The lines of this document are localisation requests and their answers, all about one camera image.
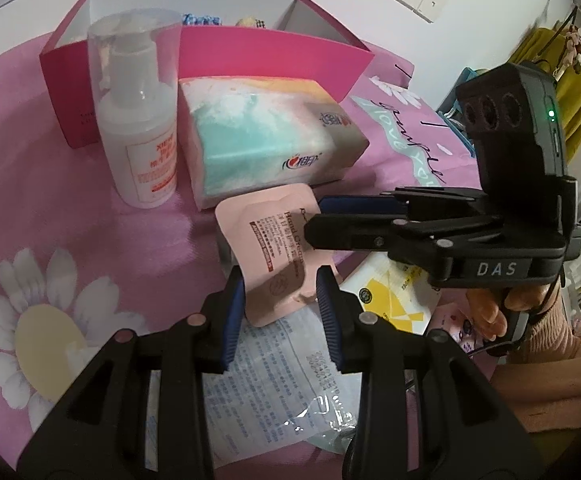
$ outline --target yellow item in box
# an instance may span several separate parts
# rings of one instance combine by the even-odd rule
[[[344,280],[364,310],[374,312],[404,332],[423,334],[441,292],[428,284],[421,268],[399,264],[386,253],[371,253]]]

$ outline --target white wall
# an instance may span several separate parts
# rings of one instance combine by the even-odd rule
[[[395,0],[315,0],[362,40],[415,64],[413,91],[437,106],[465,66],[504,62],[547,0],[449,0],[427,23]],[[0,9],[0,54],[52,31],[75,0],[15,0]],[[564,18],[571,0],[551,0],[547,23]]]

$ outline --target black round logo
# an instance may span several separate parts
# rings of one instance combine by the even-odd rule
[[[373,295],[367,288],[360,290],[360,300],[362,303],[370,303],[373,300]]]

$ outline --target yellow cloth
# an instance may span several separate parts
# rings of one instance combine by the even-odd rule
[[[509,62],[519,63],[532,61],[537,53],[551,40],[555,32],[547,28],[538,28],[522,42],[511,56]],[[564,48],[565,36],[558,36],[541,57],[550,66],[541,62],[538,66],[548,73],[557,68],[557,60]],[[562,128],[567,142],[567,160],[570,161],[581,144],[581,73],[576,74],[570,67],[557,83],[557,102],[562,119]]]

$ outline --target pink box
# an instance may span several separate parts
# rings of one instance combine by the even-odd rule
[[[79,0],[40,53],[52,105],[72,148],[99,141],[88,71],[88,27],[110,14],[150,7],[219,16],[224,23],[182,28],[180,78],[312,79],[339,102],[374,56],[311,0]],[[267,28],[234,26],[248,16],[263,20]]]

